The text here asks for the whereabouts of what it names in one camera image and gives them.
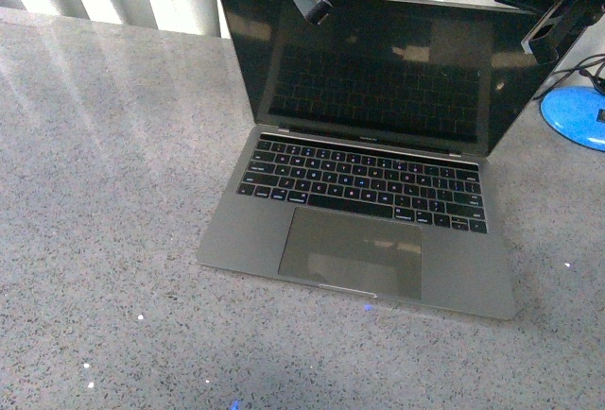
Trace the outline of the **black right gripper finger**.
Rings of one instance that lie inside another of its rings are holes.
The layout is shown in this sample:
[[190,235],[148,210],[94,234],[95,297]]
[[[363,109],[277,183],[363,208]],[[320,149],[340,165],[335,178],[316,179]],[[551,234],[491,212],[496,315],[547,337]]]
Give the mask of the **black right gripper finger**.
[[558,46],[571,35],[597,23],[604,15],[604,0],[558,0],[521,41],[537,62],[553,62]]

